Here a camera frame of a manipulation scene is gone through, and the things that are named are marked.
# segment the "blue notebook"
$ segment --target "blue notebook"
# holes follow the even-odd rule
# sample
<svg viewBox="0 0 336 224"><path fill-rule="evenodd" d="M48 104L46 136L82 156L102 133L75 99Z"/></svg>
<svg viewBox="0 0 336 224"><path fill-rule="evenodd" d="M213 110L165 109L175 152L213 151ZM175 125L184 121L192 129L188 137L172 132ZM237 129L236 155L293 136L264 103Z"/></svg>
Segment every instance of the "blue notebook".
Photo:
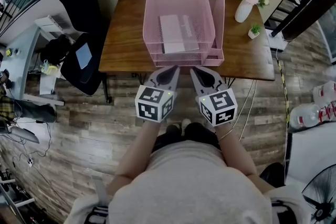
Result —
<svg viewBox="0 0 336 224"><path fill-rule="evenodd" d="M82 47L80 47L76 51L76 56L77 56L80 69L83 69L84 67L88 65L89 61L92 58L92 54L90 52L90 49L87 43L85 43Z"/></svg>

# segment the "gray t-shirt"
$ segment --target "gray t-shirt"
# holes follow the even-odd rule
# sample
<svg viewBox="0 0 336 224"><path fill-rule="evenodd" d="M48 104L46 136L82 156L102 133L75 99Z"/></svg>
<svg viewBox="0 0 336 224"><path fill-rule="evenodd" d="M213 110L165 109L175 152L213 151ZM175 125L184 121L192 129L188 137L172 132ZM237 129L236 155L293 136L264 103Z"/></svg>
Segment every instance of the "gray t-shirt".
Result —
<svg viewBox="0 0 336 224"><path fill-rule="evenodd" d="M298 224L310 222L307 205L297 190L283 187L263 195L240 171L227 167L215 147L185 141L153 153L147 170L116 192L109 204L109 222L277 223L271 200L286 202ZM75 215L80 215L81 207L89 210L90 206L75 203L65 223L83 223L76 222Z"/></svg>

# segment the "gray desk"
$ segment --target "gray desk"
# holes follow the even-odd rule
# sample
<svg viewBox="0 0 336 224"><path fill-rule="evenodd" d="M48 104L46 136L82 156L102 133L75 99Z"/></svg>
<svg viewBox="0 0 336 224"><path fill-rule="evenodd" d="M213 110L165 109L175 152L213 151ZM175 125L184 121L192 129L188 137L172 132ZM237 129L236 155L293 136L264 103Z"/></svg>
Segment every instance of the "gray desk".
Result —
<svg viewBox="0 0 336 224"><path fill-rule="evenodd" d="M37 25L29 27L27 30L19 34L8 46L8 48L19 49L18 55L10 57L4 56L0 70L9 71L9 79L13 82L13 87L7 90L7 96L16 100L27 100L39 103L64 105L64 102L52 100L48 98L37 97L31 94L25 94L26 80L30 60L32 58L34 48L39 36L43 36L47 40L54 39L53 35L44 32Z"/></svg>

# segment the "brown tabletop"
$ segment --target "brown tabletop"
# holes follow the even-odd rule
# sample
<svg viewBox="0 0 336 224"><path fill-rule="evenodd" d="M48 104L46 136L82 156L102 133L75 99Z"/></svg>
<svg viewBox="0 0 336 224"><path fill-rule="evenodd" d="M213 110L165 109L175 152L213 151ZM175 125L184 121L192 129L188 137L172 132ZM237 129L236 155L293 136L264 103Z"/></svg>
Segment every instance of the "brown tabletop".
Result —
<svg viewBox="0 0 336 224"><path fill-rule="evenodd" d="M142 37L146 0L118 0L102 52L99 71L152 72L156 70ZM256 6L243 23L235 21L240 0L225 0L224 62L210 67L221 76L274 80L272 56L260 12ZM261 25L260 35L251 40L252 24Z"/></svg>

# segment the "white cube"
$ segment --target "white cube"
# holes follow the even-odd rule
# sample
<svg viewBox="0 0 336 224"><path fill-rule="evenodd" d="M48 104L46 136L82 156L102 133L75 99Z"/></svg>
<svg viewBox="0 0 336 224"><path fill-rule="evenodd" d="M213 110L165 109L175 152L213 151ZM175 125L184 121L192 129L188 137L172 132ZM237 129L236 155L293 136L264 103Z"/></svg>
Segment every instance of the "white cube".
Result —
<svg viewBox="0 0 336 224"><path fill-rule="evenodd" d="M135 97L137 116L161 122L173 110L174 95L174 91L140 85Z"/></svg>
<svg viewBox="0 0 336 224"><path fill-rule="evenodd" d="M236 118L238 106L232 89L202 96L198 101L201 113L212 126L218 126Z"/></svg>

